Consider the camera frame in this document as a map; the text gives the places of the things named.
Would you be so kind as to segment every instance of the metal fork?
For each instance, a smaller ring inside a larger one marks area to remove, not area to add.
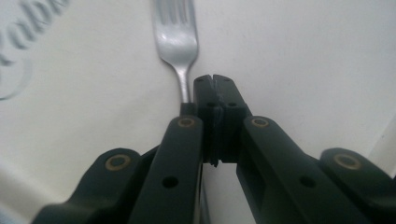
[[[192,0],[154,0],[153,5],[158,53],[177,72],[182,103],[190,103],[188,73],[198,55]]]

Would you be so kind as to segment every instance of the rivet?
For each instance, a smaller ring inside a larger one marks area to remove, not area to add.
[[[251,121],[251,123],[252,123],[254,126],[259,127],[259,128],[265,128],[265,127],[267,127],[268,125],[270,125],[270,123],[269,123],[266,119],[253,119],[253,120]]]
[[[361,162],[353,156],[340,153],[336,154],[333,158],[338,165],[348,170],[359,170],[361,168]]]
[[[131,163],[131,158],[124,154],[112,156],[106,161],[106,169],[109,171],[118,171],[127,167]]]
[[[180,119],[177,124],[182,128],[190,128],[194,125],[195,121],[193,119]]]

